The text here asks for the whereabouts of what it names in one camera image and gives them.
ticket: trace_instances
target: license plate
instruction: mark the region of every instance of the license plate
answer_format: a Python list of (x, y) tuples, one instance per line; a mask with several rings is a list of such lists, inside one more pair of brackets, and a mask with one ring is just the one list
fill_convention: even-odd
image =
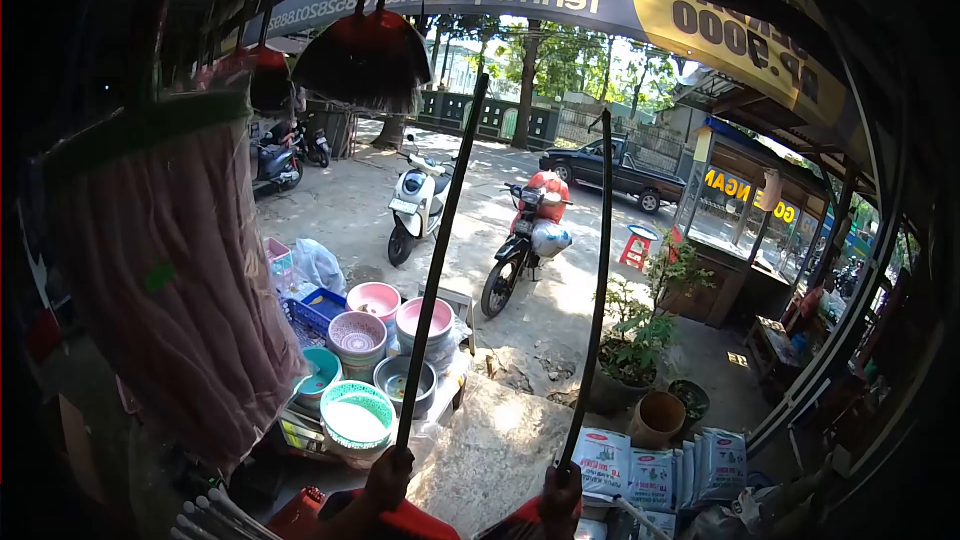
[(407, 202), (401, 200), (400, 198), (393, 198), (390, 200), (390, 209), (394, 211), (400, 211), (407, 215), (414, 215), (417, 212), (418, 205), (417, 203)]

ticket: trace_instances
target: metal bowl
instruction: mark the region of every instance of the metal bowl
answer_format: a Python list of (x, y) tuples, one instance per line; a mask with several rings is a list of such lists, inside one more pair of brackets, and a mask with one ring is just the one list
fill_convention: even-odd
[[(400, 414), (403, 406), (403, 390), (407, 386), (409, 371), (410, 356), (401, 354), (381, 360), (373, 370), (373, 385), (387, 395), (397, 414)], [(433, 365), (425, 361), (423, 369), (420, 370), (420, 383), (416, 391), (414, 419), (426, 417), (426, 412), (433, 406), (435, 390), (437, 390), (437, 372)]]

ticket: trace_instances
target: motorcycle seat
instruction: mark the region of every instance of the motorcycle seat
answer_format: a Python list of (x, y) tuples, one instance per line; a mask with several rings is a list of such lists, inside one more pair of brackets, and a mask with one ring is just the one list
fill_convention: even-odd
[(433, 196), (436, 197), (439, 193), (443, 192), (444, 189), (450, 184), (450, 177), (446, 175), (439, 175), (435, 179), (436, 184), (433, 186)]

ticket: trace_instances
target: blue plastic tray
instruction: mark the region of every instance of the blue plastic tray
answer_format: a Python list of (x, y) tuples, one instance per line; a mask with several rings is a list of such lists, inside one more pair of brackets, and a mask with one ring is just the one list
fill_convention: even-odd
[[(320, 297), (322, 297), (322, 300), (316, 305), (310, 304)], [(330, 328), (330, 320), (346, 310), (346, 296), (341, 296), (322, 287), (308, 294), (302, 301), (296, 298), (288, 298), (286, 308), (283, 309), (291, 322), (310, 327), (325, 340), (327, 339), (327, 330)]]

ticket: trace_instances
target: white scooter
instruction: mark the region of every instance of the white scooter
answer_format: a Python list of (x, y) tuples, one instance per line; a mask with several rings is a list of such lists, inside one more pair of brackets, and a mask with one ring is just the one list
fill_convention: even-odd
[(437, 164), (429, 157), (420, 156), (413, 134), (408, 134), (407, 140), (413, 144), (415, 153), (400, 154), (413, 168), (400, 175), (390, 199), (393, 231), (387, 244), (387, 258), (394, 267), (410, 257), (414, 241), (423, 240), (440, 225), (453, 179), (452, 173), (444, 168), (447, 163)]

